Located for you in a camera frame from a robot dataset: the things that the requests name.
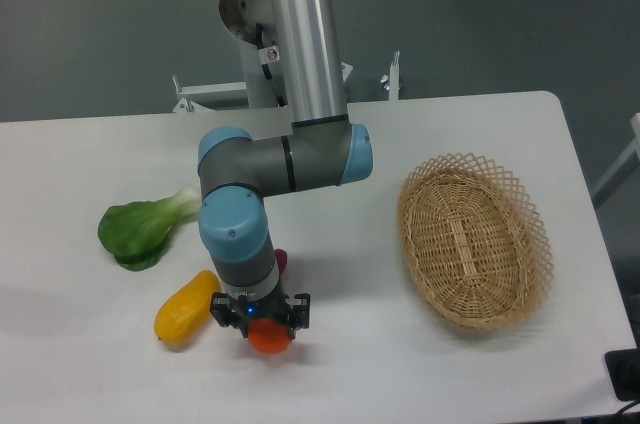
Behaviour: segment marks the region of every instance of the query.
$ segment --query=white table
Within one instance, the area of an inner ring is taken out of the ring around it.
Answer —
[[[375,153],[370,179],[266,200],[311,328],[264,358],[209,324],[181,353],[153,334],[160,305],[211,266],[189,224],[154,268],[102,250],[112,204],[197,184],[200,137],[236,124],[289,130],[286,110],[0,125],[0,414],[11,424],[499,423],[610,413],[603,354],[634,340],[562,110],[548,93],[351,105]],[[440,321],[405,270],[395,228],[404,177],[472,151],[519,176],[554,254],[529,321],[472,338]]]

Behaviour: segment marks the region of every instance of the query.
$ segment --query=gray floor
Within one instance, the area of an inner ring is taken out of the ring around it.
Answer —
[[[169,112],[183,85],[241,80],[218,0],[0,0],[0,121]],[[640,0],[333,0],[352,100],[402,52],[406,98],[544,89],[585,179],[640,112]],[[599,218],[625,293],[640,292],[640,176]]]

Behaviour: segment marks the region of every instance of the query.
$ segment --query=silver metal tube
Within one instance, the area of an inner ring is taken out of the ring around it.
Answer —
[[[272,0],[294,121],[347,113],[331,0]]]

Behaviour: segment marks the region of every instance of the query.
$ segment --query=black cable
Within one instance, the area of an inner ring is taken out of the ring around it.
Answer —
[[[635,401],[633,401],[633,402],[627,404],[626,406],[620,408],[620,410],[613,415],[614,423],[616,423],[616,424],[622,423],[622,415],[625,412],[627,412],[629,409],[631,409],[632,407],[636,407],[639,404],[640,404],[640,399],[636,399]]]
[[[262,34],[264,32],[264,26],[260,23],[256,24],[256,47],[258,51],[264,49],[264,43],[262,42]],[[271,74],[271,69],[269,69],[269,64],[262,64],[262,72],[264,73],[264,77],[271,83],[271,88],[273,89],[274,94],[276,95],[276,100],[278,101],[278,105],[280,107],[286,107],[287,103],[282,97],[282,94],[278,92],[276,88],[276,83],[273,79],[273,74]]]
[[[291,157],[291,146],[289,138],[282,136],[282,150],[284,151],[284,162],[287,165],[287,178],[289,179],[289,192],[296,192],[296,173],[293,167],[293,158]]]

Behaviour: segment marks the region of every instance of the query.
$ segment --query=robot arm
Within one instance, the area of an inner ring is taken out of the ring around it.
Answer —
[[[286,326],[289,336],[309,324],[310,296],[282,289],[263,199],[365,179],[373,154],[364,126],[351,124],[330,0],[270,0],[273,28],[294,122],[287,136],[254,141],[242,129],[218,128],[199,147],[202,241],[226,293],[211,311],[222,326],[247,337],[254,319]]]

